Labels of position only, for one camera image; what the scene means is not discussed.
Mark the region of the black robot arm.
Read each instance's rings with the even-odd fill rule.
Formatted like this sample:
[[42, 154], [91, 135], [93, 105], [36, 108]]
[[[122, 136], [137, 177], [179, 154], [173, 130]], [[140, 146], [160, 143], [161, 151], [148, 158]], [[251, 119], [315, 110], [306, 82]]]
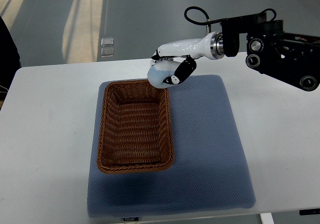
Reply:
[[[197, 59], [219, 60], [235, 57], [240, 35], [246, 34], [245, 63], [267, 75], [303, 91], [314, 91], [320, 84], [320, 39], [317, 36], [287, 33], [283, 21], [268, 19], [267, 10], [256, 14], [207, 18], [203, 38], [185, 39], [159, 46], [151, 57], [149, 83], [165, 89], [183, 83], [197, 68]], [[212, 31], [218, 23], [221, 31]]]

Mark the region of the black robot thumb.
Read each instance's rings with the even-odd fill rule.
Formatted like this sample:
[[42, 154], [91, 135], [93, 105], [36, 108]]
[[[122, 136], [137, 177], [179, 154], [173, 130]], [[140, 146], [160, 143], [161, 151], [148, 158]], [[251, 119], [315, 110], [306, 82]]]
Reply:
[[187, 56], [185, 60], [178, 65], [174, 73], [163, 80], [163, 83], [169, 85], [181, 84], [195, 71], [196, 68], [196, 61], [192, 57]]

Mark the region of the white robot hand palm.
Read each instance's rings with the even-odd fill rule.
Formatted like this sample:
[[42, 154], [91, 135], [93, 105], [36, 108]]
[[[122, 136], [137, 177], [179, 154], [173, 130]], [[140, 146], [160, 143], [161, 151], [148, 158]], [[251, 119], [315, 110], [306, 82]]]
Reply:
[[187, 57], [198, 59], [206, 57], [210, 60], [216, 59], [214, 42], [216, 33], [211, 32], [203, 38], [178, 40], [163, 44], [157, 48], [157, 54], [162, 57]]

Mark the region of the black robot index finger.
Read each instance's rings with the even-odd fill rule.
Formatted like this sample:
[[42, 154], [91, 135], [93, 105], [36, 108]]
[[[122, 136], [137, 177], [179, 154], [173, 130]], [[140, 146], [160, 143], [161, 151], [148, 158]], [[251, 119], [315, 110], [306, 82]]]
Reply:
[[157, 49], [154, 54], [152, 55], [151, 59], [154, 61], [160, 60], [171, 60], [174, 58], [185, 58], [186, 55], [180, 52], [168, 52], [164, 50]]

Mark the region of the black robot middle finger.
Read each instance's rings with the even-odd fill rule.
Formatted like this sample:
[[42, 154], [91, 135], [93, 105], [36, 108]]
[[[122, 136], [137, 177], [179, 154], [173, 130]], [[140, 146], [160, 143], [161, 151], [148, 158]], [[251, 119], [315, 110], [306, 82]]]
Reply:
[[171, 59], [160, 59], [160, 60], [151, 60], [150, 61], [150, 65], [154, 66], [156, 64], [160, 64], [160, 65], [170, 65], [172, 64], [173, 61]]

